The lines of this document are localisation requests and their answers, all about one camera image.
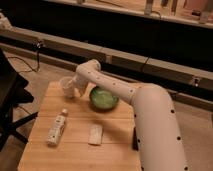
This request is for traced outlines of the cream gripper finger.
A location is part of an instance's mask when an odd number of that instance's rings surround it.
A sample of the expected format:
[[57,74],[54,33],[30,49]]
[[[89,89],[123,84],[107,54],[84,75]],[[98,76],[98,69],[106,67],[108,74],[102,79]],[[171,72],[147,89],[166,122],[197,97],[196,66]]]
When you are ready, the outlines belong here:
[[79,93],[80,93],[80,96],[83,96],[83,95],[85,94],[86,89],[87,89],[87,85],[88,85],[88,84],[83,85],[83,86],[80,86],[80,87],[78,88],[78,91],[79,91]]
[[67,83],[67,85],[68,85],[68,87],[75,87],[75,84],[76,84],[76,78],[75,77],[73,77],[68,83]]

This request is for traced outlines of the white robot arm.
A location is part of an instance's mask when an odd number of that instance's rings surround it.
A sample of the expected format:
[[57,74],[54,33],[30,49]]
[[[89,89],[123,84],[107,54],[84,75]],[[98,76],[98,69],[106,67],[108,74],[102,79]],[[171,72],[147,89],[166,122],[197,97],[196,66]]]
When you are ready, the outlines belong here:
[[166,89],[153,83],[135,87],[102,74],[97,60],[78,65],[69,85],[83,95],[89,82],[133,107],[141,171],[189,171],[173,101]]

